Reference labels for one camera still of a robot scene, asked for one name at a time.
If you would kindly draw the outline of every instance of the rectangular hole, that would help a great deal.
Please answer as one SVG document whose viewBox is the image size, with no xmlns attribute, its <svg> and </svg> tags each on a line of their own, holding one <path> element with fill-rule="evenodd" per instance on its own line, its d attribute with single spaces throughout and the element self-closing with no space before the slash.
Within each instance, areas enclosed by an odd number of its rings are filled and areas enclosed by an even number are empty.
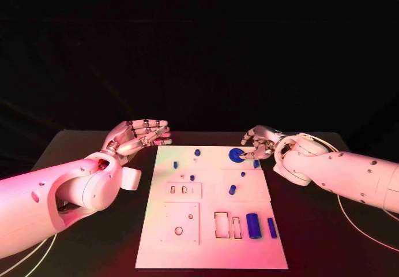
<svg viewBox="0 0 399 277">
<path fill-rule="evenodd" d="M 243 237 L 241 236 L 239 218 L 232 218 L 232 220 L 233 220 L 235 238 L 241 239 Z"/>
<path fill-rule="evenodd" d="M 229 234 L 229 216 L 226 212 L 215 213 L 216 238 L 230 238 Z"/>
</svg>

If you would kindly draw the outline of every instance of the white cable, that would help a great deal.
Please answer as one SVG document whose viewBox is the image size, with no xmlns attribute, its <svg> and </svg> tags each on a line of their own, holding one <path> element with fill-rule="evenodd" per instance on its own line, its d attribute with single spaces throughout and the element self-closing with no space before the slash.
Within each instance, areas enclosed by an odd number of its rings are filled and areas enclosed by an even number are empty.
<svg viewBox="0 0 399 277">
<path fill-rule="evenodd" d="M 317 139 L 320 142 L 323 142 L 334 152 L 338 152 L 338 149 L 326 141 L 323 141 L 318 137 L 314 137 L 313 135 L 310 134 L 304 134 L 307 136 L 310 136 L 313 139 Z M 338 194 L 337 194 L 337 199 L 338 199 L 338 206 L 341 208 L 341 211 L 343 211 L 343 215 L 344 217 L 347 218 L 347 221 L 350 222 L 350 224 L 353 225 L 353 227 L 356 228 L 356 230 L 367 237 L 370 238 L 370 240 L 373 240 L 377 244 L 383 245 L 385 247 L 390 248 L 392 250 L 398 251 L 399 252 L 399 249 L 393 248 L 392 246 L 383 244 L 380 241 L 377 241 L 372 236 L 369 236 L 360 229 L 359 227 L 354 225 L 354 223 L 351 222 L 351 219 L 349 218 L 347 216 L 347 213 L 344 212 L 344 209 L 343 209 L 343 204 L 341 204 L 341 199 L 338 198 Z M 382 209 L 396 220 L 399 220 L 398 217 L 395 217 L 385 209 Z"/>
<path fill-rule="evenodd" d="M 393 248 L 392 246 L 383 244 L 380 241 L 377 241 L 373 237 L 370 237 L 370 236 L 357 228 L 357 226 L 354 225 L 354 223 L 351 222 L 351 220 L 350 220 L 350 218 L 349 218 L 349 216 L 347 216 L 347 213 L 344 212 L 340 198 L 338 198 L 338 206 L 341 207 L 341 211 L 343 211 L 344 217 L 347 218 L 347 221 L 350 222 L 350 224 L 353 225 L 353 227 L 357 229 L 357 231 L 359 231 L 367 238 L 370 238 L 376 243 L 379 243 L 380 245 L 386 246 L 387 248 L 390 248 L 392 250 L 395 250 L 395 251 L 399 252 L 399 249 L 396 249 L 396 248 Z"/>
<path fill-rule="evenodd" d="M 42 256 L 40 261 L 37 262 L 37 265 L 36 265 L 35 268 L 29 271 L 29 273 L 24 275 L 24 277 L 27 277 L 27 276 L 32 274 L 33 270 L 36 270 L 36 267 L 39 266 L 39 264 L 42 263 L 45 257 L 48 256 L 48 253 L 49 253 L 49 251 L 50 251 L 50 249 L 52 249 L 52 245 L 55 244 L 55 240 L 56 240 L 56 234 L 55 234 L 55 237 L 53 237 L 53 239 L 52 239 L 52 244 L 50 244 L 50 246 L 48 247 L 48 251 L 46 251 L 46 253 L 45 253 L 45 255 Z"/>
<path fill-rule="evenodd" d="M 0 277 L 6 274 L 6 273 L 9 273 L 20 264 L 22 264 L 22 262 L 33 255 L 33 253 L 37 251 L 37 249 L 42 247 L 42 245 L 45 244 L 45 242 L 46 242 L 46 240 L 48 239 L 45 239 L 42 242 L 40 242 L 40 244 L 37 245 L 37 247 L 32 250 L 32 252 L 23 257 L 23 259 L 6 270 L 6 271 L 3 271 L 1 273 L 0 273 Z"/>
</svg>

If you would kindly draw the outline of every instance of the white board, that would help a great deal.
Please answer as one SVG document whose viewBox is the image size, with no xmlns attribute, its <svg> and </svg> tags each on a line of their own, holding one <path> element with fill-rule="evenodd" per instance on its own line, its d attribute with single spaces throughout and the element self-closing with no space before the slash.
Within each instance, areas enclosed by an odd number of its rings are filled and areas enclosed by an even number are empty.
<svg viewBox="0 0 399 277">
<path fill-rule="evenodd" d="M 277 219 L 264 171 L 252 160 L 230 161 L 232 148 L 158 146 L 137 268 L 288 268 L 279 235 L 272 238 L 268 228 L 268 218 L 275 228 Z M 249 238 L 249 213 L 258 214 L 259 239 Z"/>
</svg>

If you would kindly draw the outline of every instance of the black table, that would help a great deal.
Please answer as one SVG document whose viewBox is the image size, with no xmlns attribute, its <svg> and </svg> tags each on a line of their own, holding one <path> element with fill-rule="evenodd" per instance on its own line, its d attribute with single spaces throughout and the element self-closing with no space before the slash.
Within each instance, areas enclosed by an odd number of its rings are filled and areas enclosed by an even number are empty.
<svg viewBox="0 0 399 277">
<path fill-rule="evenodd" d="M 347 146 L 336 133 L 311 133 L 340 150 Z M 239 146 L 243 132 L 173 132 L 174 145 Z M 71 162 L 96 152 L 107 132 L 59 132 L 35 170 Z M 288 262 L 277 269 L 135 269 L 135 258 L 148 200 L 156 147 L 141 150 L 128 167 L 143 171 L 138 190 L 120 190 L 109 208 L 59 233 L 48 257 L 30 276 L 398 276 L 399 253 L 367 239 L 347 222 L 337 196 L 314 183 L 290 183 L 262 160 L 272 209 Z M 399 247 L 399 222 L 380 209 L 343 199 L 353 222 L 377 239 Z M 4 276 L 24 276 L 40 260 L 50 240 Z M 0 260 L 0 272 L 32 249 Z"/>
</svg>

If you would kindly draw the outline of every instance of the robotic arm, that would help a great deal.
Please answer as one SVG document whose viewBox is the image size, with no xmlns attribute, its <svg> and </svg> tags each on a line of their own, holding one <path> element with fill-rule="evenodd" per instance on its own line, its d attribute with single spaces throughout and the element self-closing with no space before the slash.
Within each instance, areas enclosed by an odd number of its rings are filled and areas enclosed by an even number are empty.
<svg viewBox="0 0 399 277">
<path fill-rule="evenodd" d="M 242 159 L 266 159 L 274 154 L 274 171 L 290 182 L 307 186 L 314 181 L 343 197 L 399 213 L 398 163 L 341 152 L 308 134 L 287 136 L 261 125 L 246 132 L 242 145 L 251 138 L 256 149 Z"/>
<path fill-rule="evenodd" d="M 105 209 L 141 172 L 122 165 L 147 146 L 171 143 L 167 121 L 124 121 L 85 159 L 0 181 L 0 258 L 16 254 Z M 68 204 L 56 207 L 56 198 Z"/>
</svg>

